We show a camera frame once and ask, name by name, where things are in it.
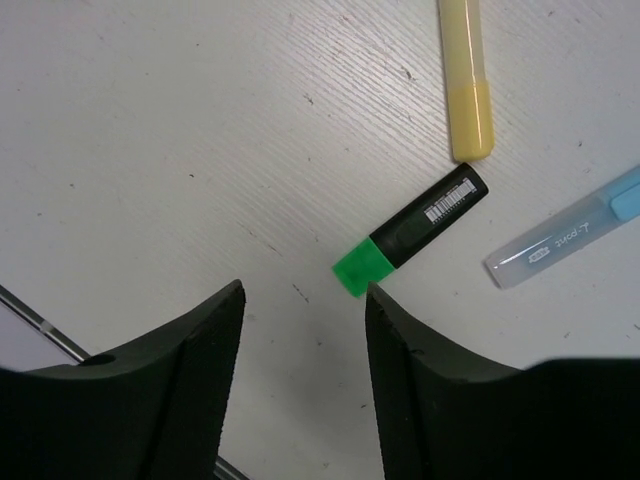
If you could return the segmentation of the pastel blue marker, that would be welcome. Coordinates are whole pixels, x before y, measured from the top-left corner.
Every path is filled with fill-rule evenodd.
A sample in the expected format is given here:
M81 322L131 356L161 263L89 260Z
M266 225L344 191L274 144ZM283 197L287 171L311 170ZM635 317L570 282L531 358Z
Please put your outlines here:
M502 289L515 287L639 216L639 168L490 254L484 265Z

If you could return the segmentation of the pastel yellow marker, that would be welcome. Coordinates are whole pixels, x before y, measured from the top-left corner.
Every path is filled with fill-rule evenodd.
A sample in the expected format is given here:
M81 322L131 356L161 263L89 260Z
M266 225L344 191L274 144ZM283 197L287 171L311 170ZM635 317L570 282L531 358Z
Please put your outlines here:
M495 138L480 3L440 1L438 13L453 158L482 160L491 154Z

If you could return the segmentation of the green cap highlighter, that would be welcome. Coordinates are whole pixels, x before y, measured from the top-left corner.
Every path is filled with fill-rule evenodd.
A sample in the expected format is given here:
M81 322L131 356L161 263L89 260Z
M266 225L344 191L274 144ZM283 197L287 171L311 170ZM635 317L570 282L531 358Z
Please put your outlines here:
M399 269L489 194L468 164L462 164L402 208L333 266L354 297L371 282Z

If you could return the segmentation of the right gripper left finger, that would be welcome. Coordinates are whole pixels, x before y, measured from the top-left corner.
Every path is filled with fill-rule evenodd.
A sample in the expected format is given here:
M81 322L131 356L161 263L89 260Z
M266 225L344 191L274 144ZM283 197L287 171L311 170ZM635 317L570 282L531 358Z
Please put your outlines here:
M180 317L89 355L9 291L71 362L1 371L5 479L237 479L219 455L245 309L233 281Z

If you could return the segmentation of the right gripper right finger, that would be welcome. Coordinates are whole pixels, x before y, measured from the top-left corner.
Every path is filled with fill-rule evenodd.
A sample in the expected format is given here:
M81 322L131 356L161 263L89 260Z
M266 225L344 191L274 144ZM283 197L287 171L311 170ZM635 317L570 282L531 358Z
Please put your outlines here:
M365 330L388 479L635 479L639 363L516 369L414 318L377 285Z

